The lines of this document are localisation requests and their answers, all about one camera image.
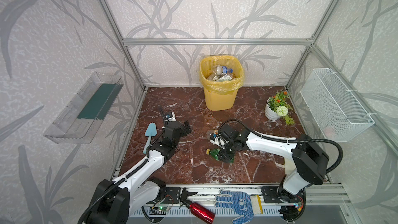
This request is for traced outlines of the green plastic bottle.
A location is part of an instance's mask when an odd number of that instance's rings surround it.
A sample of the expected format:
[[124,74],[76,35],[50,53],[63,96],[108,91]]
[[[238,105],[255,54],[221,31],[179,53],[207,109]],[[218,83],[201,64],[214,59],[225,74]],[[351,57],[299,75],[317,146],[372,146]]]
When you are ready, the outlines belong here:
[[234,154],[228,153],[228,152],[223,152],[222,149],[220,149],[220,148],[207,149],[206,154],[210,155],[212,158],[214,158],[217,161],[226,162],[226,163],[234,162]]

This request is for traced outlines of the orange label clear bottle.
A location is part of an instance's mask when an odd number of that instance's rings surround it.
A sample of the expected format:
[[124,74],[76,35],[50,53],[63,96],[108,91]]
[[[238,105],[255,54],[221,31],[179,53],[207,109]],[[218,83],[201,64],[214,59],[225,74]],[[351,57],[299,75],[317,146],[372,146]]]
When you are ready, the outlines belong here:
[[207,137],[211,138],[213,135],[218,135],[218,130],[208,130]]

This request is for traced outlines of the white cap green label bottle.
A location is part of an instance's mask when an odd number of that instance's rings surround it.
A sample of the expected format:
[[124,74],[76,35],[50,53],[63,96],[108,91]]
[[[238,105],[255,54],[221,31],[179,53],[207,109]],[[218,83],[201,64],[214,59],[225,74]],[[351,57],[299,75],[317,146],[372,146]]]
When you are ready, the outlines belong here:
[[208,78],[207,78],[207,80],[212,81],[212,82],[215,82],[215,81],[217,81],[218,79],[219,79],[219,77],[218,77],[217,74],[210,74],[210,75],[208,76]]

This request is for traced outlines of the Pepsi label bottle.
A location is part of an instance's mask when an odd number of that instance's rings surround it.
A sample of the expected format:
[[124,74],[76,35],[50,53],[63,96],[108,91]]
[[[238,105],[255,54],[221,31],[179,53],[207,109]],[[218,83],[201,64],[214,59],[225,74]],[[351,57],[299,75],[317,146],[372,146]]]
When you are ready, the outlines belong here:
[[228,68],[227,66],[215,65],[212,67],[211,73],[218,76],[225,74],[233,74],[233,69]]

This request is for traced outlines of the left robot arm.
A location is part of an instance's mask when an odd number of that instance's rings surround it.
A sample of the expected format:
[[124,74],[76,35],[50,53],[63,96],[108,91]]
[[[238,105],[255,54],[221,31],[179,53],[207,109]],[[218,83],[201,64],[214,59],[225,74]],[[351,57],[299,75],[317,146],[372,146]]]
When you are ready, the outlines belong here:
[[114,180],[101,181],[79,224],[125,224],[129,216],[158,197],[160,186],[146,180],[174,155],[179,140],[192,132],[190,123],[169,121],[160,137],[135,166]]

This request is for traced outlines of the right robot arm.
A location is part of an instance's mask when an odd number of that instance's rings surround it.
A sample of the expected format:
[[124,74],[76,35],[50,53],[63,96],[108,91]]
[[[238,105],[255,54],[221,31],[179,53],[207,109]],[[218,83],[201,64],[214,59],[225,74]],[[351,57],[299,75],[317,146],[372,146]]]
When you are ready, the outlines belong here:
[[322,185],[325,176],[336,169],[343,160],[343,149],[335,141],[312,139],[307,135],[298,138],[283,138],[263,134],[243,125],[241,131],[229,125],[231,120],[210,131],[208,140],[220,149],[216,160],[232,162],[239,151],[252,150],[272,153],[294,163],[294,170],[285,175],[278,186],[277,195],[288,201],[304,188]]

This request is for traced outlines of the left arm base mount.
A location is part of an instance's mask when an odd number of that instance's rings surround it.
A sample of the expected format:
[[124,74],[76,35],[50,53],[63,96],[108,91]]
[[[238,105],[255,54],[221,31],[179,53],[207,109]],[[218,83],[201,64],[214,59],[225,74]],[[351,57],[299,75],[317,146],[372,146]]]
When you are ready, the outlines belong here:
[[154,200],[149,201],[149,203],[165,203],[165,204],[180,203],[180,197],[182,191],[180,187],[168,186],[166,182],[155,177],[149,178],[149,181],[155,183],[160,188],[157,197]]

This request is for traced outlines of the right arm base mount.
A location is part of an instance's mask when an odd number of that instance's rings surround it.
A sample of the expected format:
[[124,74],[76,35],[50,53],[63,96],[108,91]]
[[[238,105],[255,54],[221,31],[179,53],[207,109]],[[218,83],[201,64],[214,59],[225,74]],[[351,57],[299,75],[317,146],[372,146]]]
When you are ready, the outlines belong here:
[[298,194],[293,195],[279,186],[264,186],[261,188],[261,194],[264,203],[299,204],[303,203],[305,197],[304,189],[301,189]]

